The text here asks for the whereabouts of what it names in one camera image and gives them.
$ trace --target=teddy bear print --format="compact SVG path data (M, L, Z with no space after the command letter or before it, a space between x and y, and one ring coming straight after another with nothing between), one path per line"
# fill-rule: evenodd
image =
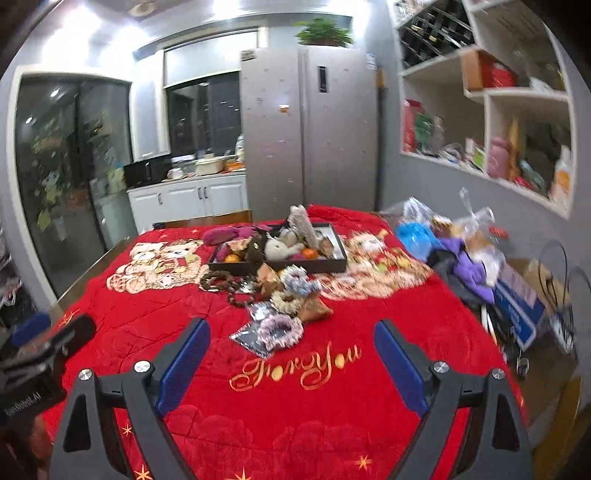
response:
M192 239L138 243L129 252L129 263L121 265L107 279L107 288L135 294L198 283L206 267L196 254L201 245L202 241Z
M387 298L401 288L423 285L432 271L400 248L388 248L382 235L354 232L343 239L347 253L344 274L317 275L322 295L332 300Z

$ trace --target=sliding door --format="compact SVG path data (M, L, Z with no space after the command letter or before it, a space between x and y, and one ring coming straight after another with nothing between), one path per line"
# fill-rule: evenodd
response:
M122 165L131 159L128 87L116 84L113 88L123 90L111 97L110 87L71 77L23 77L18 93L15 156L21 201L58 297L122 235L118 226L111 235L109 223L131 222L128 230L135 232L126 195L104 214L111 205L107 197L125 193Z

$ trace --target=plush toy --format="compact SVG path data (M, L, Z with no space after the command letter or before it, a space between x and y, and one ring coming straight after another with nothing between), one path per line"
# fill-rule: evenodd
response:
M251 242L246 247L246 253L244 260L249 263L263 263L265 261L265 244L267 243L267 237L261 233L255 233L252 236Z
M265 258L269 262L278 262L287 259L290 255L301 252L303 249L303 244L295 244L292 247L288 247L277 238L268 238L267 244L265 245Z
M271 227L267 225L248 225L248 226L221 226L212 228L203 234L203 243L208 247L215 247L224 242L234 239L243 239L253 236L256 231L266 232Z
M279 234L279 240L285 243L288 247L293 247L297 243L297 235L293 230L282 230Z
M308 217L308 212L306 212L306 209L302 205L292 205L287 221L294 230L304 236L306 243L308 243L308 247L318 250L316 233L314 233L314 228Z

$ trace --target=plastic bag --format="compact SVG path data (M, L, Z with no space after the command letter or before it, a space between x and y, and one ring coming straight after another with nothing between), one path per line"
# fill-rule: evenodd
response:
M494 245L481 248L476 252L470 253L470 258L473 262L482 262L486 270L486 285L494 287L499 278L501 268L505 264L505 256Z
M409 254L422 262L427 261L432 248L441 247L441 243L435 238L433 232L428 227L416 222L398 225L396 237Z
M414 197L395 203L390 208L379 213L386 220L390 228L395 231L401 223L420 223L429 227L435 213L424 203Z
M237 332L230 335L230 338L239 345L242 345L246 350L260 356L262 359L268 360L272 356L272 351L267 349L265 344L259 340L259 328L261 322L268 318L278 315L279 312L273 307L270 301L260 301L248 305L246 307L250 312L252 321L240 328ZM282 327L277 328L272 337L280 338L285 336L287 329Z
M466 188L460 190L460 198L468 213L470 213L470 216L453 222L452 235L462 238L469 251L476 251L487 245L488 229L495 223L495 215L488 207L474 213Z

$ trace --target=bracelet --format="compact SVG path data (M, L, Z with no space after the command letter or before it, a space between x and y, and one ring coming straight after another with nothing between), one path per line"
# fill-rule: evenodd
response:
M228 287L228 303L230 305L234 305L235 307L238 308L244 308L246 307L246 305L252 305L255 301L255 294L254 293L240 293L238 291L238 289L240 288L240 285L238 283L236 283L235 281L232 281L230 283L230 286ZM236 295L248 295L248 299L246 300L237 300L236 299Z
M279 327L284 327L285 332L282 336L277 336ZM258 340L271 351L276 347L288 348L296 345L304 335L304 327L298 317L291 318L288 315L273 315L264 319L259 325Z
M224 280L224 282L214 285L217 280ZM205 291L218 292L227 290L230 285L234 283L234 277L230 272L225 270L214 270L205 273L200 280L201 288Z
M278 312L295 316L300 311L301 306L304 304L304 299L295 297L293 300L286 301L285 298L288 295L289 294L284 291L275 290L271 294L271 303Z

